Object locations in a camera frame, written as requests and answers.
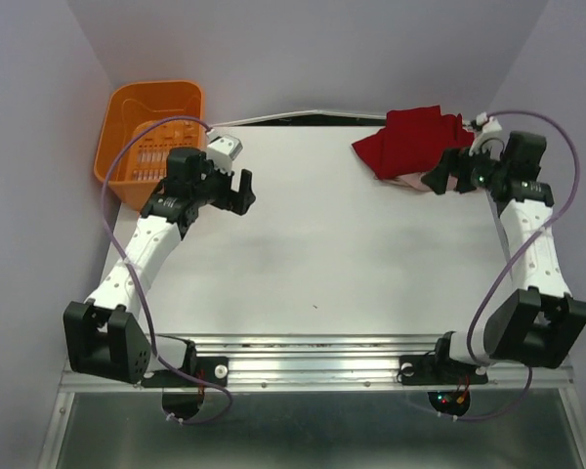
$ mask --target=plastic laundry basket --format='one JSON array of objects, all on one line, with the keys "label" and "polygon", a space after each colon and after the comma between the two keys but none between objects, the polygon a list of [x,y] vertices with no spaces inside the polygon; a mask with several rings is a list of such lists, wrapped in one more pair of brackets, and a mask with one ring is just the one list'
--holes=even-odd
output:
[{"label": "plastic laundry basket", "polygon": [[[110,163],[119,151],[148,125],[173,115],[202,118],[202,89],[189,81],[133,83],[110,97],[100,136],[94,173],[105,180]],[[110,179],[117,196],[135,210],[141,210],[156,183],[165,176],[169,150],[197,147],[203,129],[194,122],[168,122],[139,139],[126,154]]]}]

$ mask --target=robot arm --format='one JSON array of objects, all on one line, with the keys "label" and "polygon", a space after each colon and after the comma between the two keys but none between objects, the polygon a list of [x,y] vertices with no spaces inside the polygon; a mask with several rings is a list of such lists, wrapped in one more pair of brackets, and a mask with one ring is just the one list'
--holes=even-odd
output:
[{"label": "robot arm", "polygon": [[[467,348],[468,332],[449,331],[432,354],[400,357],[400,363],[407,365],[400,375],[404,385],[455,385],[464,376],[472,384],[484,384],[487,377],[480,366],[498,361],[556,368],[586,324],[586,303],[571,296],[551,228],[541,228],[554,205],[551,188],[536,181],[546,148],[544,137],[511,132],[500,159],[494,160],[486,142],[501,132],[496,119],[482,114],[469,126],[476,133],[474,144],[469,149],[447,149],[422,181],[436,194],[445,192],[450,174],[458,178],[458,192],[487,190],[510,255],[520,249],[523,255],[511,271],[513,293],[496,310],[484,310],[483,328],[476,329],[471,340],[473,356]],[[541,235],[523,248],[538,230]],[[451,413],[456,408],[438,410]]]},{"label": "robot arm", "polygon": [[84,303],[67,306],[63,325],[74,371],[133,384],[141,381],[151,349],[137,323],[141,304],[126,264],[134,268],[146,294],[167,256],[197,219],[200,207],[210,204],[244,215],[254,203],[249,171],[241,171],[238,192],[231,188],[232,162],[242,150],[241,142],[213,132],[207,137],[206,152],[190,148],[170,151],[167,177],[141,211],[126,248],[127,259],[115,263]]}]

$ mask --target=purple cable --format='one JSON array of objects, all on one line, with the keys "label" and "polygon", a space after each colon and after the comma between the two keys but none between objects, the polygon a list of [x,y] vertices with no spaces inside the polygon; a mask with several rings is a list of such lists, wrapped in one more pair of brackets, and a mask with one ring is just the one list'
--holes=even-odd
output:
[{"label": "purple cable", "polygon": [[[574,167],[575,174],[573,176],[573,185],[571,187],[570,194],[568,195],[568,199],[566,200],[565,204],[562,206],[562,208],[558,212],[553,214],[551,216],[551,218],[549,218],[547,221],[545,221],[545,223],[543,223],[542,226],[538,230],[536,230],[532,234],[532,236],[530,236],[527,239],[527,241],[521,245],[521,247],[519,249],[517,249],[517,252],[510,258],[510,260],[508,261],[506,266],[499,273],[499,276],[497,276],[497,278],[495,279],[495,282],[490,286],[490,289],[488,290],[488,292],[484,295],[483,300],[481,300],[481,303],[478,306],[478,309],[476,310],[476,313],[473,316],[473,319],[471,320],[471,324],[469,324],[469,331],[467,332],[467,350],[469,351],[469,356],[471,357],[471,359],[475,363],[481,363],[481,362],[478,360],[478,358],[476,357],[476,354],[474,353],[474,350],[473,350],[473,345],[472,345],[473,334],[476,330],[476,325],[478,324],[478,321],[480,320],[481,315],[484,312],[484,309],[486,308],[486,306],[488,305],[488,302],[492,298],[492,295],[495,293],[495,291],[497,291],[497,288],[499,288],[499,285],[501,284],[502,280],[512,270],[512,267],[515,265],[515,263],[521,258],[521,256],[523,256],[525,254],[525,252],[527,251],[529,246],[542,234],[543,230],[550,228],[554,223],[556,223],[558,220],[560,220],[562,218],[562,216],[566,213],[566,211],[568,210],[570,205],[575,200],[575,196],[577,195],[577,189],[579,188],[579,175],[580,175],[579,156],[577,154],[577,148],[575,147],[573,140],[568,135],[566,130],[558,122],[556,122],[552,118],[550,118],[544,114],[541,114],[539,112],[533,112],[530,110],[514,110],[514,109],[499,110],[496,112],[491,112],[488,116],[494,117],[494,116],[499,116],[499,115],[512,115],[512,114],[513,115],[528,115],[531,117],[536,117],[538,119],[544,120],[545,122],[548,122],[553,127],[555,127],[556,130],[558,130],[558,132],[560,133],[560,135],[563,136],[566,144],[568,145],[568,148],[570,149],[570,153],[573,157],[573,167]],[[517,407],[523,401],[525,396],[527,396],[527,392],[529,391],[529,387],[531,386],[533,371],[530,366],[527,367],[527,371],[528,371],[527,381],[525,383],[525,386],[523,387],[521,394],[517,397],[517,399],[515,401],[513,401],[512,403],[510,403],[506,407],[502,408],[501,410],[491,413],[490,415],[481,415],[481,416],[475,416],[475,417],[460,417],[460,418],[458,418],[458,420],[466,421],[466,422],[484,422],[485,420],[499,417],[499,416],[504,415],[504,414],[510,412],[511,410],[513,410],[515,407]]]},{"label": "purple cable", "polygon": [[130,147],[132,145],[134,145],[145,134],[147,134],[148,132],[152,131],[156,127],[159,127],[167,122],[173,122],[173,121],[177,121],[177,120],[189,120],[191,122],[196,122],[197,124],[204,127],[204,129],[206,129],[207,132],[212,129],[204,121],[198,119],[197,117],[193,117],[191,115],[176,115],[173,117],[167,117],[167,118],[159,120],[158,122],[155,122],[152,125],[150,125],[149,127],[147,127],[143,132],[141,132],[140,134],[133,137],[133,139],[126,144],[126,146],[117,154],[117,156],[115,156],[115,159],[113,160],[113,162],[110,163],[110,167],[108,168],[108,171],[106,172],[105,181],[102,184],[102,193],[100,196],[100,206],[102,208],[102,214],[103,214],[102,220],[103,220],[103,226],[105,228],[106,235],[110,239],[111,244],[113,246],[115,246],[115,249],[117,249],[117,252],[119,253],[119,257],[121,257],[122,261],[124,261],[126,269],[128,270],[128,273],[130,274],[130,278],[132,279],[132,281],[135,285],[135,291],[137,292],[137,296],[139,297],[139,301],[140,301],[142,307],[144,308],[144,315],[146,315],[147,329],[149,332],[149,340],[151,342],[152,353],[154,354],[156,359],[163,366],[165,366],[167,369],[169,369],[172,373],[180,376],[183,379],[186,379],[186,381],[189,381],[191,383],[194,383],[194,384],[197,384],[200,386],[204,386],[205,388],[212,388],[212,389],[216,389],[217,391],[221,391],[228,398],[228,403],[227,403],[226,407],[224,407],[224,409],[221,412],[219,412],[218,414],[213,415],[212,417],[209,417],[205,420],[201,420],[199,422],[193,422],[191,420],[182,420],[182,419],[176,418],[173,414],[168,415],[169,418],[177,421],[178,423],[181,423],[183,425],[191,425],[191,424],[196,424],[196,423],[200,424],[200,423],[212,422],[212,421],[220,418],[221,416],[223,416],[232,407],[232,402],[233,402],[232,394],[230,393],[230,391],[228,389],[226,389],[223,386],[220,386],[220,385],[214,384],[214,383],[209,383],[208,381],[204,381],[202,379],[198,379],[198,378],[195,378],[194,376],[191,376],[189,374],[184,373],[183,371],[172,366],[169,362],[167,362],[165,359],[163,359],[160,355],[158,355],[158,346],[156,344],[156,333],[154,331],[154,322],[152,320],[152,314],[149,310],[149,304],[147,303],[146,293],[144,292],[144,288],[142,287],[141,283],[139,282],[139,276],[137,275],[137,271],[135,271],[135,268],[131,264],[130,259],[128,259],[128,255],[126,254],[126,250],[123,248],[123,246],[121,245],[119,240],[115,237],[115,234],[113,233],[112,228],[110,227],[110,225],[108,224],[108,221],[106,220],[106,214],[105,214],[106,189],[108,188],[108,183],[110,182],[110,177],[113,174],[113,172],[115,171],[115,168],[117,167],[117,165],[119,164],[119,161],[121,161],[121,159],[126,155],[128,150],[130,149]]}]

